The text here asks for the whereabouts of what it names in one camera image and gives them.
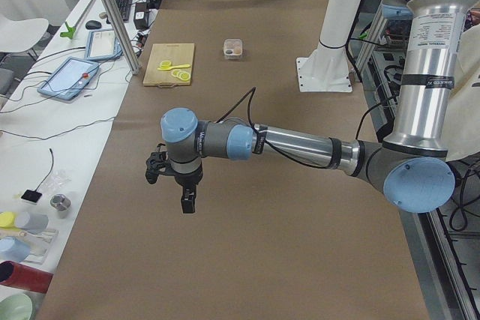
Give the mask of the small metal cylinder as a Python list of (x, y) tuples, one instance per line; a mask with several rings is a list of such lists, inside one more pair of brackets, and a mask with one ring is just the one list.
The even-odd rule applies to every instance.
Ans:
[(50, 205), (55, 209), (56, 216), (64, 219), (68, 216), (71, 208), (71, 201), (64, 194), (55, 194), (50, 199)]

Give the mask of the lemon slice toy large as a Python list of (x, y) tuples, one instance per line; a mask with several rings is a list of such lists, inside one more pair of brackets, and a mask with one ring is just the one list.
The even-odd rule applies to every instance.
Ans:
[(159, 64), (158, 68), (160, 70), (167, 70), (167, 69), (171, 68), (172, 65), (173, 64), (170, 60), (164, 60)]

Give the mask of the aluminium frame post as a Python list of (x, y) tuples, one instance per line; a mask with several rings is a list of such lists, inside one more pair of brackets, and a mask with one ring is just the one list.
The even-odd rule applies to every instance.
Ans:
[(115, 0), (101, 0), (107, 13), (108, 19), (112, 25), (116, 37), (121, 45), (121, 50), (127, 60), (127, 64), (133, 75), (137, 75), (140, 70), (140, 63), (131, 45), (127, 29), (121, 18), (121, 14)]

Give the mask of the yellow cup on rack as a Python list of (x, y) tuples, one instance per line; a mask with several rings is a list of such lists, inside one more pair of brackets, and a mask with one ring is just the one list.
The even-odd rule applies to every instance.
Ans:
[(15, 219), (17, 214), (12, 211), (4, 211), (0, 213), (0, 227), (3, 229), (11, 229), (15, 227)]

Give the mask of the green clamp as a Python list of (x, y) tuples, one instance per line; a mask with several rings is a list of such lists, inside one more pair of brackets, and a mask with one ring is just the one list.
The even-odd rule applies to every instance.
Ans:
[(60, 33), (60, 37), (68, 38), (72, 40), (76, 33), (76, 29), (77, 29), (76, 26), (69, 25), (68, 22), (65, 22), (64, 26), (65, 26), (65, 30)]

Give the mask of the black keyboard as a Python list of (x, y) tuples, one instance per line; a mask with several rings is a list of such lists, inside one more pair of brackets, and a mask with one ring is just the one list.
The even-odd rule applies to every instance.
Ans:
[(127, 22), (131, 14), (132, 0), (115, 0), (115, 3), (123, 22)]

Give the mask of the black computer mouse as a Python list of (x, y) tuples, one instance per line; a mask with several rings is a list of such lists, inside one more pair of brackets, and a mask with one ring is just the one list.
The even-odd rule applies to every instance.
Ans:
[(85, 28), (88, 30), (95, 30), (102, 28), (102, 23), (97, 20), (89, 20), (85, 23)]

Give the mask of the bamboo cutting board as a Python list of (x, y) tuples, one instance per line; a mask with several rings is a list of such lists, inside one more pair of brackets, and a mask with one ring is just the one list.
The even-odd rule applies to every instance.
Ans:
[(194, 64), (193, 43), (155, 43), (143, 78), (146, 87), (188, 86)]

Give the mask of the blue teach pendant near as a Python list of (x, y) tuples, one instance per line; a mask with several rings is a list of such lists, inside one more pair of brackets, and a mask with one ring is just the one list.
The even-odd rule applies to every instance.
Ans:
[(68, 57), (38, 88), (43, 96), (57, 100), (74, 99), (97, 75), (100, 64)]

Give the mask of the clear plastic egg box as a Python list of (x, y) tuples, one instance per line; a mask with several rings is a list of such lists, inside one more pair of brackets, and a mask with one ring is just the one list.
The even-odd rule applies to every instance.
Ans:
[(227, 38), (223, 42), (223, 56), (227, 60), (239, 60), (243, 56), (243, 42), (239, 38)]

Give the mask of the black square pad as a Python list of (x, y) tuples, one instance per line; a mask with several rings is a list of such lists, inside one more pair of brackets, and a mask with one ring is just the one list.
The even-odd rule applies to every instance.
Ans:
[(21, 195), (20, 198), (29, 203), (37, 204), (41, 197), (42, 193), (36, 190), (25, 190), (25, 192)]

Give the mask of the blue teach pendant far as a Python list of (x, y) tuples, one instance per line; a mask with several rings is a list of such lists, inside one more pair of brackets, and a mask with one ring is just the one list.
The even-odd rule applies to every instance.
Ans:
[(90, 31), (85, 50), (85, 59), (89, 61), (108, 61), (122, 55), (122, 48), (112, 29)]

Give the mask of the yellow plastic knife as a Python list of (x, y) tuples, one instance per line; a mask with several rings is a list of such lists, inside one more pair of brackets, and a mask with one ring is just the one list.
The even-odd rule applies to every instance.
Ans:
[(169, 69), (167, 69), (167, 70), (185, 69), (185, 68), (190, 68), (190, 67), (191, 67), (190, 64), (172, 65), (171, 68), (169, 68)]

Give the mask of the white central pillar base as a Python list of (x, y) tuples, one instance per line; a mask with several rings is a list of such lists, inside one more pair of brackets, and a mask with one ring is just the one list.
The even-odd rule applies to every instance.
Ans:
[(301, 92), (352, 91), (347, 43), (361, 0), (328, 0), (317, 48), (297, 58)]

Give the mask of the grey cup on rack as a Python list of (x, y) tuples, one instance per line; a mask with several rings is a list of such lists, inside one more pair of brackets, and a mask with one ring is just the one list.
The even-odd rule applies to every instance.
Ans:
[(27, 211), (18, 213), (14, 220), (15, 227), (32, 234), (38, 234), (45, 230), (48, 223), (49, 218), (46, 214), (36, 214)]

